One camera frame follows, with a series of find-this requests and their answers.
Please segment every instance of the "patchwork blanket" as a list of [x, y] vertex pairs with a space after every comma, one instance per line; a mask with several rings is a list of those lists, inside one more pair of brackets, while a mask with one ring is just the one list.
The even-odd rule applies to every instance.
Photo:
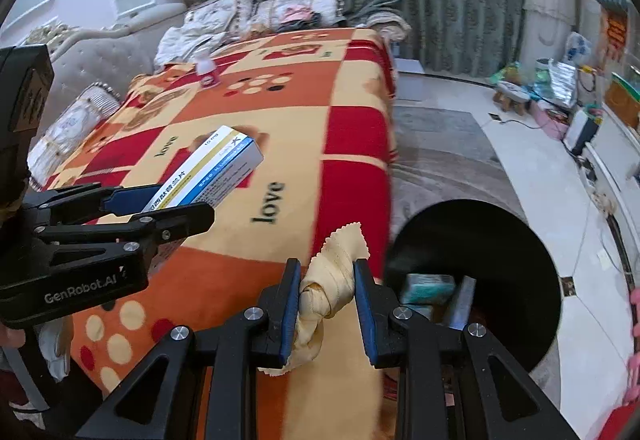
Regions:
[[[220, 325], [303, 265], [338, 227], [361, 222], [374, 276], [388, 240], [394, 93], [385, 46], [369, 29], [288, 32], [215, 56], [222, 83], [203, 89], [193, 64], [133, 80], [126, 103], [49, 180], [163, 182], [221, 125], [252, 136], [264, 162], [186, 240], [148, 289], [74, 316], [72, 353], [105, 393], [174, 325]], [[126, 221], [113, 216], [101, 222]], [[382, 390], [364, 356], [356, 313], [325, 325], [312, 363], [258, 374], [260, 438], [370, 438]]]

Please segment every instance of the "gray carpet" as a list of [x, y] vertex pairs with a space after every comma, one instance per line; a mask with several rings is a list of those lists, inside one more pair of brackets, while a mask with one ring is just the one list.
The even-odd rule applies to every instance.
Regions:
[[[394, 107], [398, 161], [392, 167], [391, 238], [422, 209], [456, 198], [491, 202], [526, 221], [489, 139], [468, 112]], [[531, 372], [560, 407], [558, 342]]]

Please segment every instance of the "floor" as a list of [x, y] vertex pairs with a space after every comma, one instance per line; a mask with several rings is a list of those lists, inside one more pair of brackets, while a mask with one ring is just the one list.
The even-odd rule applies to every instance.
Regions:
[[626, 389], [626, 360], [633, 353], [631, 312], [620, 260], [604, 218], [582, 186], [559, 141], [530, 115], [503, 113], [494, 91], [474, 84], [401, 74], [397, 104], [470, 112], [509, 175], [530, 227], [545, 243], [559, 276], [573, 276], [575, 296], [562, 304], [558, 343], [560, 411], [581, 439], [598, 437]]

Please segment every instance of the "trash can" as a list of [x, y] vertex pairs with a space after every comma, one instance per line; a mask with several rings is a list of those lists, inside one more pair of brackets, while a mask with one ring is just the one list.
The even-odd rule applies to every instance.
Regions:
[[389, 249], [384, 282], [399, 295], [409, 273], [476, 278], [474, 309], [530, 372], [558, 330], [558, 273], [542, 241], [520, 218], [478, 200], [456, 199], [415, 215]]

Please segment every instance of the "yellow dot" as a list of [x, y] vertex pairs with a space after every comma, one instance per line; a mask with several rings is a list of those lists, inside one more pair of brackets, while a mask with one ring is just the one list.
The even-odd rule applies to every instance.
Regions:
[[97, 315], [90, 315], [84, 324], [86, 336], [93, 342], [99, 341], [104, 335], [104, 323]]
[[137, 330], [145, 322], [145, 308], [137, 301], [127, 301], [120, 307], [120, 322], [127, 330]]
[[116, 389], [116, 386], [120, 383], [120, 378], [113, 368], [105, 366], [100, 370], [100, 380], [106, 390], [111, 391]]
[[120, 334], [114, 334], [107, 340], [107, 352], [109, 358], [118, 364], [127, 364], [131, 360], [131, 344], [127, 338]]

